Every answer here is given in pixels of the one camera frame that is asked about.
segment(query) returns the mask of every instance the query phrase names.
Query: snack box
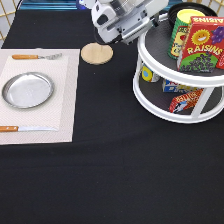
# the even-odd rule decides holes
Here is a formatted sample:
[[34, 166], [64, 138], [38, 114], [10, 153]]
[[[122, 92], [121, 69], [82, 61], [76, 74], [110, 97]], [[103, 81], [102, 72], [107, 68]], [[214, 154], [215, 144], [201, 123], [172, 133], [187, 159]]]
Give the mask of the snack box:
[[224, 17], [191, 17], [177, 69], [212, 72], [224, 48]]
[[163, 80], [162, 87], [163, 87], [163, 92], [180, 92], [180, 93], [189, 93], [189, 92], [200, 89], [197, 87], [181, 85], [181, 84], [169, 81], [167, 79]]
[[186, 110], [190, 107], [194, 107], [198, 102], [202, 91], [203, 89], [199, 89], [194, 92], [174, 97], [170, 104], [169, 111], [171, 113], [177, 113], [179, 111]]
[[224, 69], [224, 52], [222, 52], [222, 55], [220, 56], [220, 58], [216, 64], [216, 68]]

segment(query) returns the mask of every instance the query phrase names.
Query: wooden coaster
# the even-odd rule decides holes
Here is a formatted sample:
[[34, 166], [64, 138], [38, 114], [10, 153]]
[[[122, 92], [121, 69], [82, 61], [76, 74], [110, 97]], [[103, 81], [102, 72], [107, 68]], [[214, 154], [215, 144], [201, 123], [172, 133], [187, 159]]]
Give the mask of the wooden coaster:
[[94, 65], [104, 64], [113, 56], [113, 50], [108, 45], [99, 45], [98, 43], [87, 44], [81, 51], [84, 61]]

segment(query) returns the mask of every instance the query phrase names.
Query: orange handle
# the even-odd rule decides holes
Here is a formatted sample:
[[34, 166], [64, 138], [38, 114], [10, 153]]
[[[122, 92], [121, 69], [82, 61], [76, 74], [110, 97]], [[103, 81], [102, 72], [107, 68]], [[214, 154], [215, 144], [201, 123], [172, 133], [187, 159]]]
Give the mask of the orange handle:
[[0, 126], [0, 132], [16, 132], [18, 129], [18, 126]]
[[21, 54], [14, 54], [12, 55], [13, 59], [38, 59], [38, 55], [21, 55]]

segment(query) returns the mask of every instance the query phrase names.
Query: metal plate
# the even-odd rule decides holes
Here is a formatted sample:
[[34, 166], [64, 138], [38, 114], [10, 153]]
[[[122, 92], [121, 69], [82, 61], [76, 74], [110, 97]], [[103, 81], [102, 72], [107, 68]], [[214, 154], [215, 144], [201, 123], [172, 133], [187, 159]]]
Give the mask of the metal plate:
[[2, 90], [3, 99], [17, 108], [30, 108], [45, 102], [53, 93], [54, 83], [45, 74], [28, 72], [10, 79]]

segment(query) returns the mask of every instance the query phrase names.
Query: raisins box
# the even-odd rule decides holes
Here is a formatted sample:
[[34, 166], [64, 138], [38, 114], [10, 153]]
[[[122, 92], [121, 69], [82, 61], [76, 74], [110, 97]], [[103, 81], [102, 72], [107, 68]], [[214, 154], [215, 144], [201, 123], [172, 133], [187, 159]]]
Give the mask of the raisins box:
[[212, 72], [224, 48], [224, 17], [191, 17], [177, 60], [182, 72]]

